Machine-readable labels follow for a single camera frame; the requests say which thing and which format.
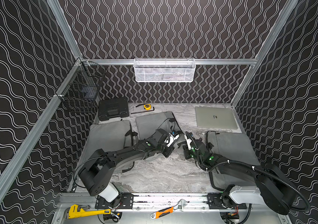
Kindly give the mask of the grey zippered laptop bag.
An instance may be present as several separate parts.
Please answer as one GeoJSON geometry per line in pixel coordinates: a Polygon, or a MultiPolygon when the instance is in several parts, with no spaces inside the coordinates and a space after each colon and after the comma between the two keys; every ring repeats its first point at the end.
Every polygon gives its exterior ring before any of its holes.
{"type": "MultiPolygon", "coordinates": [[[[206,142],[210,151],[229,159],[241,161],[247,164],[259,165],[250,139],[244,133],[228,133],[208,131],[206,133],[206,142]]],[[[236,173],[231,175],[231,171],[221,170],[223,166],[217,167],[209,173],[211,186],[220,191],[224,191],[229,185],[234,184],[240,187],[255,186],[252,177],[236,173]]]]}

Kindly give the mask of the silver laptop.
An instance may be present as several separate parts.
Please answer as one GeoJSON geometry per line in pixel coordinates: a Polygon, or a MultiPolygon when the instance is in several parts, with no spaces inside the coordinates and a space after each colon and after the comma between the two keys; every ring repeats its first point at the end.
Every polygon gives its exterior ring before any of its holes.
{"type": "Polygon", "coordinates": [[[195,115],[198,127],[237,129],[237,123],[230,108],[196,107],[195,115]]]}

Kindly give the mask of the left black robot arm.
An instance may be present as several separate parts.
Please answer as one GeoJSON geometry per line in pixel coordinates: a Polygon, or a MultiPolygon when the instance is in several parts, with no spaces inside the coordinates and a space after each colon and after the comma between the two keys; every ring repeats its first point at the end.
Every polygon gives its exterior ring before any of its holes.
{"type": "Polygon", "coordinates": [[[139,140],[131,147],[111,152],[98,149],[79,165],[77,174],[90,196],[99,195],[111,203],[120,197],[117,188],[110,183],[114,171],[126,163],[145,160],[156,154],[169,157],[179,135],[179,132],[157,129],[149,138],[139,140]]]}

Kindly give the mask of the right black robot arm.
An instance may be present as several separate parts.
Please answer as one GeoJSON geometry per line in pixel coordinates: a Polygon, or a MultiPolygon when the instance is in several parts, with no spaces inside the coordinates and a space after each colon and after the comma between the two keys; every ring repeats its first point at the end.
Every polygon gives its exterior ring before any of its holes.
{"type": "Polygon", "coordinates": [[[254,184],[264,204],[278,214],[308,212],[311,208],[304,195],[275,165],[253,165],[214,154],[201,139],[181,142],[179,146],[183,148],[185,158],[195,159],[201,170],[209,173],[218,171],[222,175],[254,184]]]}

